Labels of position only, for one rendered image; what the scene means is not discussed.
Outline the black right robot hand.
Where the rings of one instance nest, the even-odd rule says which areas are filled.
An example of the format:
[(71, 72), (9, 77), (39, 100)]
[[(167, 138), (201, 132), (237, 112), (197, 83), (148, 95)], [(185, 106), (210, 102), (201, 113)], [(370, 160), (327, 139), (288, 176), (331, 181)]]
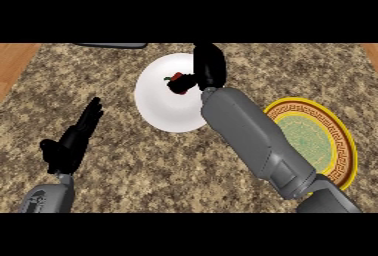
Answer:
[(226, 59), (221, 48), (213, 43), (197, 43), (194, 48), (194, 73), (185, 74), (190, 88), (204, 91), (209, 87), (222, 88), (226, 84)]

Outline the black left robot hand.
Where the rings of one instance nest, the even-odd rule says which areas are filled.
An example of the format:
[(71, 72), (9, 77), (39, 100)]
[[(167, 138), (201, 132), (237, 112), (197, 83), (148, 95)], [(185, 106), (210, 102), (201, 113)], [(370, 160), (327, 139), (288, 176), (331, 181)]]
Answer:
[(40, 142), (49, 174), (73, 174), (77, 171), (102, 115), (101, 98), (95, 97), (77, 123), (67, 129), (60, 141), (45, 139)]

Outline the red bell pepper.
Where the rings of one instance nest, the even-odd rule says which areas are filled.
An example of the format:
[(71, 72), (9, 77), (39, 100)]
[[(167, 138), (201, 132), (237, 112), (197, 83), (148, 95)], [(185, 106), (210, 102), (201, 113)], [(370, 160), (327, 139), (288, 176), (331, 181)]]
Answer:
[(190, 79), (188, 76), (178, 72), (172, 77), (166, 77), (167, 87), (175, 94), (184, 95), (188, 92), (190, 88)]

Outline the white plate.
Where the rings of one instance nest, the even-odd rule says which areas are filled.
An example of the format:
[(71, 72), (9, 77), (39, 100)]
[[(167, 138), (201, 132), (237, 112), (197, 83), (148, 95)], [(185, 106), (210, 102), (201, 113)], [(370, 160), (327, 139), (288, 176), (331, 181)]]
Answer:
[(191, 132), (207, 122), (201, 116), (201, 90), (194, 87), (181, 95), (167, 86), (166, 77), (194, 73), (194, 55), (175, 53), (160, 57), (142, 71), (135, 88), (135, 102), (145, 121), (160, 130)]

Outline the yellow patterned plate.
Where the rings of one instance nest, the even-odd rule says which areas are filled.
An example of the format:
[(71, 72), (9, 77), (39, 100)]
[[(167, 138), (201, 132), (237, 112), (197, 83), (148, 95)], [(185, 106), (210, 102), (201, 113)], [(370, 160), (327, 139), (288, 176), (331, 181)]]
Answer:
[(281, 98), (265, 113), (316, 172), (346, 190), (358, 174), (358, 149), (337, 115), (318, 102), (300, 97)]

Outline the dark grey flat object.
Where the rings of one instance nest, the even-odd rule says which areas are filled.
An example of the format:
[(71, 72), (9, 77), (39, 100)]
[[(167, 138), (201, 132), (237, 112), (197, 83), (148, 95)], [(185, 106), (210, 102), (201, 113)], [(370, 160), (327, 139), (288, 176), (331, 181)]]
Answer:
[(148, 43), (74, 43), (79, 46), (114, 48), (114, 49), (144, 49)]

